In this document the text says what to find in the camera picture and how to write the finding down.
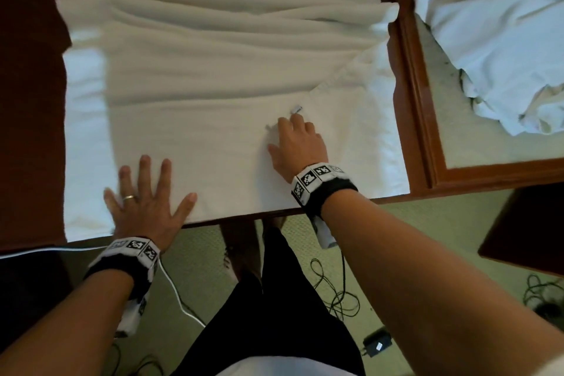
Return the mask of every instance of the forearm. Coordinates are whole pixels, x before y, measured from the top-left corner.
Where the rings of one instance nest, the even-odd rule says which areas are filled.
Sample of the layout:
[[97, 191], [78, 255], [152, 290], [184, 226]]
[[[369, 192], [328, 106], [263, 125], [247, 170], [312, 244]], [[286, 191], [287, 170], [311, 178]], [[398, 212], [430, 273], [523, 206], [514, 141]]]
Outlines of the forearm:
[[98, 376], [132, 287], [133, 279], [125, 272], [89, 276], [4, 351], [0, 374]]
[[417, 373], [530, 375], [564, 353], [551, 325], [355, 191], [330, 196], [322, 216]]

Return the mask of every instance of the person's right arm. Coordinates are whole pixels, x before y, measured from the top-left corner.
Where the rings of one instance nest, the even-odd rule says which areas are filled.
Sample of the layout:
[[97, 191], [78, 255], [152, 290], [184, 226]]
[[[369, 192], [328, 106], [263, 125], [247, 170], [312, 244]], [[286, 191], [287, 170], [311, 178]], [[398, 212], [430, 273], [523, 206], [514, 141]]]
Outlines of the person's right arm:
[[[273, 166], [288, 181], [328, 162], [321, 136], [299, 115], [278, 122]], [[564, 334], [484, 274], [353, 190], [321, 215], [412, 369], [429, 375], [529, 376], [564, 353]]]

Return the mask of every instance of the finger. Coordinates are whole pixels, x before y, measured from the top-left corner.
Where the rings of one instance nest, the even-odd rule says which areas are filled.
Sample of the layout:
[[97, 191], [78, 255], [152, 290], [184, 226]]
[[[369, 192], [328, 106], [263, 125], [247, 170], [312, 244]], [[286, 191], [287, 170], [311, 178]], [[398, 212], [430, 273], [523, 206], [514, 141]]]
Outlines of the finger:
[[272, 166], [276, 168], [279, 165], [281, 158], [280, 148], [277, 145], [269, 144], [268, 153], [270, 153], [270, 158], [272, 159]]
[[117, 221], [117, 218], [122, 213], [122, 209], [120, 205], [117, 203], [116, 195], [112, 191], [112, 189], [106, 187], [104, 189], [104, 202], [110, 214], [112, 215], [114, 223]]
[[178, 229], [182, 227], [188, 215], [192, 212], [196, 201], [198, 200], [197, 193], [190, 193], [184, 197], [176, 212], [173, 215], [173, 221], [178, 225]]
[[[127, 165], [124, 165], [120, 168], [119, 177], [121, 197], [125, 198], [131, 195], [135, 195], [135, 189], [133, 188], [133, 184], [131, 183], [131, 169]], [[123, 202], [123, 208], [127, 209], [134, 203], [134, 199], [126, 199]]]
[[170, 159], [165, 159], [162, 161], [161, 165], [161, 175], [159, 177], [159, 183], [157, 184], [157, 190], [155, 192], [155, 198], [159, 201], [166, 201], [170, 199], [170, 179], [172, 177], [172, 162]]
[[278, 138], [281, 143], [286, 140], [286, 138], [289, 137], [290, 134], [292, 134], [293, 130], [294, 127], [292, 126], [292, 122], [284, 117], [278, 118]]
[[137, 178], [137, 191], [139, 200], [146, 201], [153, 197], [151, 192], [151, 158], [143, 155], [139, 159], [139, 177]]
[[311, 122], [306, 122], [306, 131], [308, 134], [315, 134], [315, 125]]
[[306, 130], [306, 125], [303, 122], [303, 116], [299, 113], [294, 113], [292, 116], [290, 116], [290, 122], [292, 122], [292, 125], [294, 126], [294, 131]]

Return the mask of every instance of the white cable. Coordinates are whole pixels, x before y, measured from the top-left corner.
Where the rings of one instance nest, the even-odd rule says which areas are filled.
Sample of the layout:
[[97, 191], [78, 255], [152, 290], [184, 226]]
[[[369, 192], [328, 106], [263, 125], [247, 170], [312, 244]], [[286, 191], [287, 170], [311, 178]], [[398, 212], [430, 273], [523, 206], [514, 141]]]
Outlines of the white cable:
[[[34, 250], [25, 250], [25, 251], [18, 251], [15, 253], [11, 253], [11, 254], [4, 254], [4, 255], [0, 255], [0, 260], [2, 259], [8, 259], [8, 258], [12, 258], [12, 257], [17, 257], [17, 256], [23, 256], [24, 254], [30, 254], [30, 253], [36, 253], [39, 251], [90, 251], [90, 250], [99, 250], [99, 249], [104, 249], [106, 248], [105, 245], [102, 245], [100, 247], [84, 247], [84, 248], [73, 248], [73, 247], [44, 247], [42, 249], [34, 249]], [[165, 274], [165, 277], [167, 280], [169, 280], [170, 285], [173, 287], [173, 291], [174, 291], [174, 295], [177, 297], [177, 301], [178, 301], [178, 305], [180, 306], [180, 310], [182, 311], [182, 313], [184, 315], [189, 316], [190, 318], [193, 318], [195, 321], [197, 321], [203, 328], [206, 327], [206, 324], [204, 324], [200, 318], [196, 317], [195, 315], [192, 315], [191, 313], [187, 312], [184, 309], [184, 306], [182, 305], [182, 301], [180, 300], [180, 294], [178, 294], [178, 289], [176, 288], [176, 286], [174, 285], [174, 282], [172, 280], [172, 278], [170, 278], [170, 275], [168, 274], [168, 272], [166, 272], [165, 266], [162, 265], [162, 261], [161, 258], [159, 256], [159, 266], [162, 269], [162, 272]]]
[[170, 275], [168, 274], [168, 272], [166, 272], [165, 266], [162, 264], [162, 261], [161, 261], [161, 257], [160, 257], [160, 256], [159, 256], [159, 266], [161, 267], [162, 272], [165, 274], [166, 279], [169, 280], [170, 285], [173, 287], [174, 295], [177, 297], [177, 302], [178, 302], [178, 305], [180, 306], [180, 310], [182, 311], [182, 313], [183, 313], [184, 315], [187, 315], [187, 316], [189, 316], [190, 318], [194, 319], [194, 320], [197, 321], [198, 323], [200, 323], [200, 325], [201, 325], [203, 328], [206, 328], [206, 324], [204, 324], [204, 323], [201, 321], [200, 318], [196, 317], [195, 315], [192, 315], [191, 313], [187, 312], [187, 310], [184, 309], [184, 305], [182, 304], [182, 301], [180, 300], [180, 294], [178, 294], [178, 289], [177, 289], [176, 286], [174, 285], [173, 280], [172, 280], [172, 278], [170, 278]]
[[106, 245], [102, 245], [101, 247], [85, 247], [83, 249], [78, 249], [78, 248], [73, 248], [73, 247], [45, 247], [42, 249], [34, 249], [34, 250], [25, 250], [25, 251], [18, 251], [15, 253], [11, 253], [11, 254], [3, 254], [0, 255], [0, 260], [2, 259], [8, 259], [11, 257], [17, 257], [17, 256], [23, 256], [24, 254], [29, 254], [29, 253], [36, 253], [38, 251], [90, 251], [90, 250], [99, 250], [99, 249], [104, 249], [106, 248]]

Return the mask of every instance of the white sleeve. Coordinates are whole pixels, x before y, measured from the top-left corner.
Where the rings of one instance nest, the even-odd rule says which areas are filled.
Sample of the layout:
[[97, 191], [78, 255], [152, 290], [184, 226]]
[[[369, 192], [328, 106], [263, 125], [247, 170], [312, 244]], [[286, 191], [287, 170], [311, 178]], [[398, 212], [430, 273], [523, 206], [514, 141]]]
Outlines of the white sleeve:
[[563, 376], [564, 375], [564, 355], [549, 361], [534, 376]]

